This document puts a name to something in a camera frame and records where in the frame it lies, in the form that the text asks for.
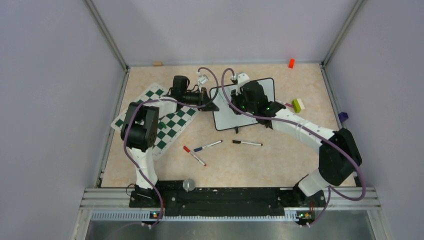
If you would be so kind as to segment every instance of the white wall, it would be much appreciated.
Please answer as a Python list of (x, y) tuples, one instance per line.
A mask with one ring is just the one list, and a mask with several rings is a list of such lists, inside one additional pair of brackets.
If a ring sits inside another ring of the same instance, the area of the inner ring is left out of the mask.
[(424, 1), (368, 1), (329, 65), (396, 239), (422, 239)]
[(93, 0), (129, 65), (321, 61), (356, 0)]
[(82, 0), (0, 1), (0, 239), (71, 237), (122, 77)]

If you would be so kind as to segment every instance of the green and white checkered mat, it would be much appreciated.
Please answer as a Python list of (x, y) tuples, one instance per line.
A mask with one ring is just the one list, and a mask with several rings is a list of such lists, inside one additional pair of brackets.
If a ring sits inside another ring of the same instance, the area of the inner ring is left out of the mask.
[[(167, 91), (168, 90), (163, 86), (153, 83), (133, 102), (142, 103), (147, 100), (155, 100), (158, 99), (159, 96), (165, 95)], [(127, 109), (125, 109), (110, 125), (118, 132), (121, 132)], [(183, 106), (179, 111), (170, 113), (159, 119), (159, 123), (164, 123), (166, 128), (163, 127), (162, 124), (158, 125), (157, 138), (152, 149), (154, 160), (158, 160), (167, 151), (198, 113), (199, 112), (193, 108)]]

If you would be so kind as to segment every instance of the table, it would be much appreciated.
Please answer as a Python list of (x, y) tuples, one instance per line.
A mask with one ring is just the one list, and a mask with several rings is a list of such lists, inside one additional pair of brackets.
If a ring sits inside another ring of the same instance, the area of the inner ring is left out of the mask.
[[(172, 86), (175, 75), (187, 76), (190, 87), (196, 82), (197, 69), (202, 66), (132, 67), (121, 105), (121, 111), (152, 83), (165, 88)], [(338, 129), (329, 95), (317, 63), (296, 64), (293, 69), (286, 64), (206, 65), (218, 77), (224, 69), (245, 72), (251, 80), (273, 78), (275, 98), (291, 102), (301, 98), (306, 109), (299, 115), (330, 129)], [(213, 77), (203, 85), (215, 87)], [(231, 74), (224, 84), (231, 84)], [(232, 140), (263, 143), (263, 146), (233, 144)], [(206, 162), (204, 167), (183, 146), (190, 149), (223, 140), (223, 143), (197, 152)], [(263, 125), (216, 131), (212, 112), (200, 112), (162, 157), (154, 162), (159, 180), (184, 180), (191, 178), (197, 187), (291, 187), (306, 174), (318, 167), (318, 155), (303, 143), (282, 132)], [(102, 187), (126, 187), (136, 181), (134, 165), (123, 149), (120, 133), (115, 132), (103, 174)], [(341, 186), (355, 186), (351, 175)]]

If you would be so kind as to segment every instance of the pink marker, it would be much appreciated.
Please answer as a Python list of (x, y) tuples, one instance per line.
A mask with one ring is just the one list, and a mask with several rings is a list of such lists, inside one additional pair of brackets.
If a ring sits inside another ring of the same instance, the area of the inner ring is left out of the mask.
[(206, 163), (204, 163), (198, 156), (196, 156), (192, 151), (190, 151), (190, 149), (188, 147), (184, 146), (183, 149), (187, 153), (191, 154), (199, 163), (201, 163), (203, 166), (206, 167)]

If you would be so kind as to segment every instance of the marker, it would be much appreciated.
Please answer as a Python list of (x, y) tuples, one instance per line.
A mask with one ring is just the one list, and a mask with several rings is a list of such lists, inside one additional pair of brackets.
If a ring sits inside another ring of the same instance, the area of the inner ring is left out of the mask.
[(195, 151), (195, 152), (198, 152), (198, 151), (201, 151), (202, 149), (209, 148), (209, 147), (211, 147), (211, 146), (213, 146), (213, 145), (217, 145), (217, 144), (220, 144), (220, 143), (222, 143), (222, 142), (223, 142), (222, 140), (219, 140), (219, 141), (214, 142), (214, 143), (211, 143), (211, 144), (209, 144), (209, 145), (198, 147), (198, 148), (196, 148), (194, 151)]
[(237, 140), (233, 140), (232, 141), (233, 144), (249, 144), (249, 145), (256, 145), (256, 146), (262, 146), (262, 143), (256, 143), (256, 142), (248, 142), (248, 141), (237, 141)]
[(183, 149), (187, 153), (191, 154), (199, 163), (201, 163), (203, 166), (206, 167), (206, 163), (204, 163), (200, 158), (198, 158), (198, 156), (196, 156), (192, 151), (190, 151), (190, 149), (188, 147), (184, 146)]

